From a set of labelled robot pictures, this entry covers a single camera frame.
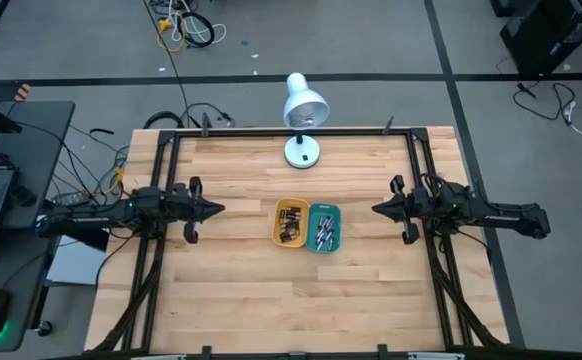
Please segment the yellow plastic bin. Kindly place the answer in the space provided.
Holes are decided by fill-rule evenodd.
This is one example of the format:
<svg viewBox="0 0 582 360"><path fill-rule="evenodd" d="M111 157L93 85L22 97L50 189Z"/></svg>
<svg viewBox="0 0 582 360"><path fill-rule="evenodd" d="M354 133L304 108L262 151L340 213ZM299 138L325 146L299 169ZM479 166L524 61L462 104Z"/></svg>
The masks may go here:
<svg viewBox="0 0 582 360"><path fill-rule="evenodd" d="M297 220L285 219L283 224L279 222L279 215L281 210L288 211L288 207L299 207L301 212L296 212L298 214ZM276 209L273 215L273 230L272 230L272 240L275 244L282 247L289 248L301 248L305 246L306 235L307 235L307 225L308 225L308 215L309 215L309 203L295 198L282 198L277 202ZM293 240L287 243L282 243L280 236L283 231L285 231L285 224L288 222L299 222L299 230L295 230L296 236L292 237Z"/></svg>

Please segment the black desk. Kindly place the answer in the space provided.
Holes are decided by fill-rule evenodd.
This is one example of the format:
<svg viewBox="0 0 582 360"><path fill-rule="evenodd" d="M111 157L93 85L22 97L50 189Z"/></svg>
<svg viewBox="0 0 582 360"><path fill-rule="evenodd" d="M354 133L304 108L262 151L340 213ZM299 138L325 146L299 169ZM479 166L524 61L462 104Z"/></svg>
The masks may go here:
<svg viewBox="0 0 582 360"><path fill-rule="evenodd" d="M53 241L34 232L68 125L75 110L70 101L0 103L0 112L20 123L21 132L0 135L0 154L17 169L15 185L36 198L22 206L13 196L5 201L0 220L0 290L9 293L7 319L0 331L0 352L17 350L27 330L39 319Z"/></svg>

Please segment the black power strip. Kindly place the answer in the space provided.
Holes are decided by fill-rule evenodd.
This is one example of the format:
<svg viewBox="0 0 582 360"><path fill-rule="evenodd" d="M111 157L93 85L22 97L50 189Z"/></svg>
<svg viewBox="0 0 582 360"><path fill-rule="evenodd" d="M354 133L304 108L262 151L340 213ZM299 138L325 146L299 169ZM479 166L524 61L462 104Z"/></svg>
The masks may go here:
<svg viewBox="0 0 582 360"><path fill-rule="evenodd" d="M88 204L90 197L83 192L61 193L54 196L51 202L55 206L74 207Z"/></svg>

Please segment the white desk lamp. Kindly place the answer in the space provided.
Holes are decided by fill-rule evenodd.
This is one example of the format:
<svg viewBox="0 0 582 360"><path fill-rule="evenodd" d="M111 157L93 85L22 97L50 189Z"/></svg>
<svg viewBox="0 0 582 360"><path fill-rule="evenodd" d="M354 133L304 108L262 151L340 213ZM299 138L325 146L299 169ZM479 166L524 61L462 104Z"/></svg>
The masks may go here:
<svg viewBox="0 0 582 360"><path fill-rule="evenodd" d="M319 143L308 131L324 123L330 115L327 101L312 90L305 76L292 73L287 77L289 96L284 105L284 124L294 135L284 147L285 160L297 169L313 167L320 158Z"/></svg>

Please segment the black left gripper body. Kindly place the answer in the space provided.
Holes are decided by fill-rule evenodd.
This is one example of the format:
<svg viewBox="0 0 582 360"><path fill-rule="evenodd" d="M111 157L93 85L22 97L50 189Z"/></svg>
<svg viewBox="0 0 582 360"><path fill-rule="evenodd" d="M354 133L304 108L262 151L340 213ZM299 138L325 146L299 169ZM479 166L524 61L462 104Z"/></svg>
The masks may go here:
<svg viewBox="0 0 582 360"><path fill-rule="evenodd" d="M190 178L189 185L177 183L172 193L163 202L163 221L167 224L176 221L203 222L203 186L198 176Z"/></svg>

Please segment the white box under desk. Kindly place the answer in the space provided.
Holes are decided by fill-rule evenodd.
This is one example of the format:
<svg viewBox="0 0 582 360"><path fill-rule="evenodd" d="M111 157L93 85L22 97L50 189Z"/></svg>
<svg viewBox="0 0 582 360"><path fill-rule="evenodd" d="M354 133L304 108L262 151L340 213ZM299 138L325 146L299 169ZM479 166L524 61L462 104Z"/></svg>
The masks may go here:
<svg viewBox="0 0 582 360"><path fill-rule="evenodd" d="M85 244L63 235L52 256L45 281L52 285L86 285L96 283L109 240L108 230L97 230Z"/></svg>

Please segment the black computer tower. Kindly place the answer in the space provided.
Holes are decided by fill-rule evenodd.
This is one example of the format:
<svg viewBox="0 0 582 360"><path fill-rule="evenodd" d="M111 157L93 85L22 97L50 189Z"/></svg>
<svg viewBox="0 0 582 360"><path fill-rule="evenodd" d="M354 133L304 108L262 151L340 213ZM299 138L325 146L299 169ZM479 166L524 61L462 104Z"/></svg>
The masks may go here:
<svg viewBox="0 0 582 360"><path fill-rule="evenodd" d="M548 75L582 44L582 0L520 0L500 37L520 74Z"/></svg>

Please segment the small black desk object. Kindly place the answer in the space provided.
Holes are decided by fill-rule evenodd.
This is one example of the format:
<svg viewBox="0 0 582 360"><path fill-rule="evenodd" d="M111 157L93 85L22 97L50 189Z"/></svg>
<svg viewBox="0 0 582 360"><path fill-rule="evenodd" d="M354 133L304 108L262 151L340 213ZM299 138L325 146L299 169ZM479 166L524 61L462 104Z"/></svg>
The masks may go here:
<svg viewBox="0 0 582 360"><path fill-rule="evenodd" d="M37 196L24 186L17 186L11 191L11 197L15 205L30 207L37 202Z"/></svg>

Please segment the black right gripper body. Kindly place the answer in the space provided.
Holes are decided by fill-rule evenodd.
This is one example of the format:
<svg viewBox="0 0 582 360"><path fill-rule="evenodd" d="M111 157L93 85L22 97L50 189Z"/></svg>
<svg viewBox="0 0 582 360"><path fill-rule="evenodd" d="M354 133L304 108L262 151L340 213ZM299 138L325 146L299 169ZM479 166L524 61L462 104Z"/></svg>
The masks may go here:
<svg viewBox="0 0 582 360"><path fill-rule="evenodd" d="M440 221L441 213L435 208L435 200L430 197L425 187L404 191L405 182L401 175L395 175L390 181L393 193L389 218L400 222L405 228L414 226L413 219Z"/></svg>

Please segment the teal plastic bin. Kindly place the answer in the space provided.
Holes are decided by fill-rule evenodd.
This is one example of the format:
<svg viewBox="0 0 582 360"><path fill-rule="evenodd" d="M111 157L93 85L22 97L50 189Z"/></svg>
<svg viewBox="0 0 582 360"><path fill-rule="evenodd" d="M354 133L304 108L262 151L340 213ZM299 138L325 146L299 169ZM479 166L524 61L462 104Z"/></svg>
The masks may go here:
<svg viewBox="0 0 582 360"><path fill-rule="evenodd" d="M319 228L319 221L321 217L329 216L335 219L333 230L326 232L324 228ZM324 245L320 250L317 249L318 243L316 242L316 237L318 233L323 230L323 236L321 240L325 240ZM332 250L328 249L329 239L333 238ZM308 215L308 225L307 225L307 235L306 235L306 247L313 252L321 254L331 254L336 252L340 248L341 244L341 211L340 208L333 204L327 203L314 203L309 207Z"/></svg>

